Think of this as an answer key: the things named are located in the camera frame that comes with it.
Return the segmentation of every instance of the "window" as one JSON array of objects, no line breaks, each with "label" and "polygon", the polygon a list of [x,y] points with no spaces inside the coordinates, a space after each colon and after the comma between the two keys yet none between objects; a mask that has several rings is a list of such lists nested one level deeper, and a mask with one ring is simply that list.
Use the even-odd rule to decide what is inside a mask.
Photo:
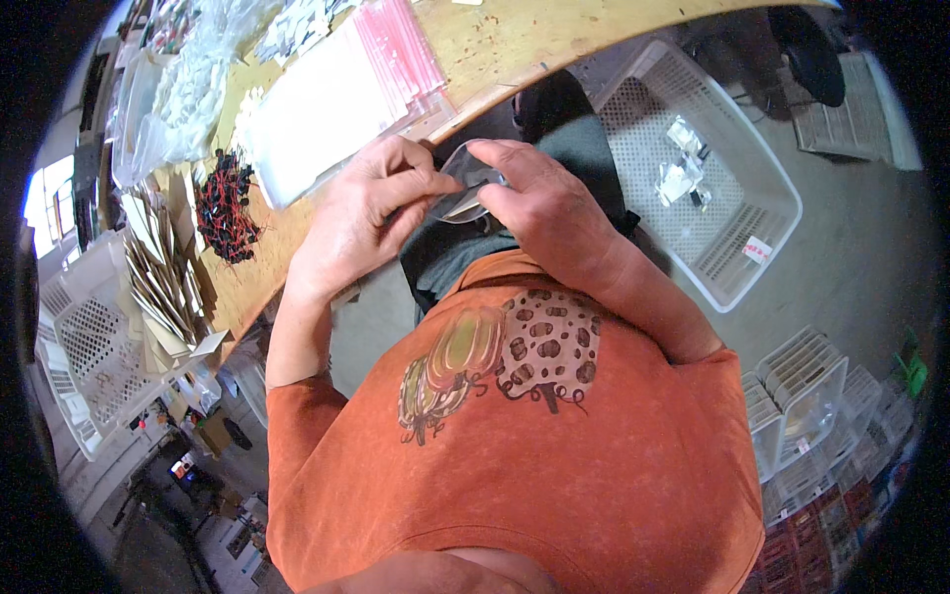
[{"label": "window", "polygon": [[72,155],[33,174],[27,189],[23,216],[36,229],[33,243],[36,257],[42,258],[64,235],[73,230],[76,220],[72,209]]}]

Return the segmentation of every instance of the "left hand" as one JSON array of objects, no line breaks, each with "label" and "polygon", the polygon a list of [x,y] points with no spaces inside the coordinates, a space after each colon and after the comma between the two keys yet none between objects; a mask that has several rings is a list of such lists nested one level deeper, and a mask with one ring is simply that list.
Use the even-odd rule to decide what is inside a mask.
[{"label": "left hand", "polygon": [[461,189],[435,171],[420,144],[401,136],[367,144],[330,182],[291,261],[287,290],[329,301],[396,257],[432,197]]}]

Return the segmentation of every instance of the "pumpkin print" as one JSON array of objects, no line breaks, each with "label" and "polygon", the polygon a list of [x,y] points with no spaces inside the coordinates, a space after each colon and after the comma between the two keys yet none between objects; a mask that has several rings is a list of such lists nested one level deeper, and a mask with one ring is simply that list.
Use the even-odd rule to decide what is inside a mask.
[{"label": "pumpkin print", "polygon": [[426,432],[434,438],[445,426],[443,419],[458,411],[475,389],[481,396],[488,390],[478,381],[498,365],[504,338],[504,312],[497,307],[464,309],[453,318],[432,343],[428,354],[406,368],[399,386],[399,425],[411,433],[420,446]]}]

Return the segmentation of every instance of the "right hand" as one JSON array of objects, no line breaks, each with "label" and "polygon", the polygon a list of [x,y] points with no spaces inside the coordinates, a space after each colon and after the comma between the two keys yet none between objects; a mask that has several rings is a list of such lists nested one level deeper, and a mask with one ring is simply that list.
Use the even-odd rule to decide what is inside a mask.
[{"label": "right hand", "polygon": [[531,144],[484,140],[467,148],[511,184],[486,185],[478,198],[528,256],[573,289],[589,293],[613,284],[615,264],[631,244],[583,182]]}]

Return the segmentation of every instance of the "fingers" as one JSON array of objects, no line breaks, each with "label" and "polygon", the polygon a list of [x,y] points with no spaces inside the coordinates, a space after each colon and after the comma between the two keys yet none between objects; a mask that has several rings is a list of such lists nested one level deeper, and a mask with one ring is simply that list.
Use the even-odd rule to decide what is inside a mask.
[{"label": "fingers", "polygon": [[378,165],[376,172],[379,177],[385,178],[394,171],[404,169],[407,165],[416,169],[432,171],[432,153],[418,143],[402,136],[389,136],[371,149],[373,160]]},{"label": "fingers", "polygon": [[478,201],[482,206],[512,231],[518,228],[519,205],[523,199],[522,194],[499,183],[490,183],[478,191]]},{"label": "fingers", "polygon": [[385,217],[400,206],[424,196],[438,196],[462,191],[462,185],[451,176],[426,169],[410,169],[384,180],[375,180],[370,188],[372,200]]},{"label": "fingers", "polygon": [[479,140],[466,147],[473,157],[501,171],[508,183],[520,192],[561,167],[531,144],[517,141]]},{"label": "fingers", "polygon": [[398,254],[409,235],[422,224],[426,217],[428,203],[429,201],[418,201],[393,215],[381,245],[387,256],[393,257]]}]

